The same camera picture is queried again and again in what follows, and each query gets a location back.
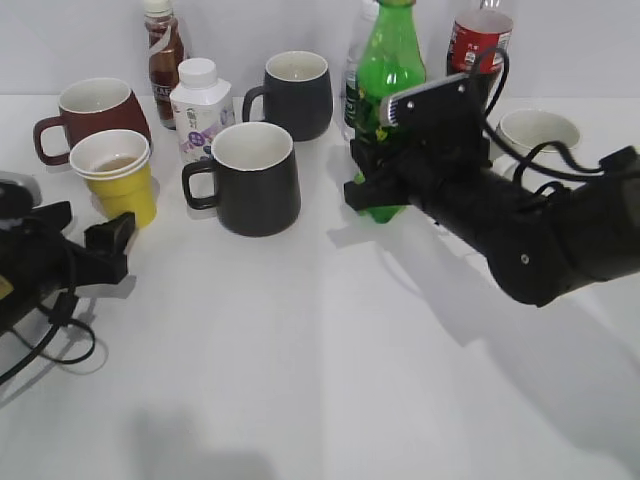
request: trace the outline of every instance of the clear plastic bottle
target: clear plastic bottle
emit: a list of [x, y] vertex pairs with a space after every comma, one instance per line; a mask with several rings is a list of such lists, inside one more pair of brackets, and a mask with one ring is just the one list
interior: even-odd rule
[[353, 37], [347, 54], [340, 95], [342, 103], [342, 135], [347, 141], [355, 138], [356, 103], [358, 101], [356, 74], [358, 64], [369, 43], [369, 37], [378, 19], [379, 11], [380, 5], [375, 0], [362, 0], [360, 14], [353, 27]]
[[144, 0], [149, 32], [149, 78], [162, 124], [175, 129], [169, 95], [178, 85], [178, 65], [188, 58], [171, 0]]

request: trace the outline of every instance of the mug handle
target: mug handle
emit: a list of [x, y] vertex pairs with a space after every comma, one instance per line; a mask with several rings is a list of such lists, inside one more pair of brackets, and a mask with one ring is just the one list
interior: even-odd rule
[[44, 149], [42, 148], [42, 133], [49, 128], [64, 127], [64, 125], [65, 122], [62, 117], [51, 117], [40, 120], [36, 123], [35, 127], [33, 127], [33, 144], [36, 147], [38, 157], [45, 165], [57, 166], [69, 163], [69, 152], [56, 155], [55, 157], [50, 157], [44, 153]]
[[187, 200], [187, 205], [194, 210], [215, 208], [220, 203], [217, 193], [206, 198], [195, 198], [191, 193], [191, 186], [189, 185], [189, 180], [194, 175], [199, 173], [215, 174], [217, 169], [215, 160], [200, 160], [199, 162], [190, 163], [182, 169], [182, 190], [184, 191], [184, 198]]
[[267, 87], [261, 85], [256, 88], [252, 88], [244, 96], [244, 103], [242, 104], [242, 122], [248, 122], [251, 117], [251, 107], [256, 98], [266, 95]]

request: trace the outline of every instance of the brown liquid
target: brown liquid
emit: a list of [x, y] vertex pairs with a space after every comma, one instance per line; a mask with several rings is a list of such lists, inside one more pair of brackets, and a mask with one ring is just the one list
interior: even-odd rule
[[146, 26], [149, 31], [149, 45], [151, 47], [161, 41], [167, 30], [171, 28], [171, 36], [167, 46], [149, 58], [149, 77], [160, 120], [165, 127], [175, 130], [169, 94], [180, 81], [178, 65], [188, 58], [188, 55], [178, 33], [178, 20], [173, 15], [147, 18]]
[[95, 169], [96, 172], [112, 172], [114, 170], [119, 170], [128, 165], [131, 165], [133, 162], [138, 160], [135, 157], [118, 157], [113, 160], [109, 160], [107, 163], [103, 163], [98, 168]]

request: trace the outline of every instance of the dark red mug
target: dark red mug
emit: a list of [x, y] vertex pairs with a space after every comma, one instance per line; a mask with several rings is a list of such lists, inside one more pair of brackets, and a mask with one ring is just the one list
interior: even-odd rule
[[149, 124], [135, 93], [117, 78], [92, 78], [75, 83], [60, 95], [60, 115], [45, 118], [33, 128], [33, 143], [40, 160], [46, 165], [69, 162], [69, 153], [49, 156], [42, 147], [42, 133], [52, 127], [63, 127], [69, 148], [80, 140], [103, 130], [134, 130], [151, 144]]

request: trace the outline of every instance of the black mug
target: black mug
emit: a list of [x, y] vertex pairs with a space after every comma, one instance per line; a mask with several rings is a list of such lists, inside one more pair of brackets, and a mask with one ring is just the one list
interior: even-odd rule
[[242, 121], [248, 122], [253, 101], [264, 95], [265, 120], [279, 125], [296, 142], [318, 138], [333, 116], [329, 64], [311, 52], [285, 52], [267, 62], [264, 85], [244, 97]]
[[[262, 122], [241, 123], [219, 133], [211, 159], [182, 170], [187, 204], [218, 209], [220, 222], [247, 237], [275, 235], [300, 214], [300, 184], [293, 139], [284, 129]], [[194, 198], [189, 179], [213, 173], [215, 195]]]

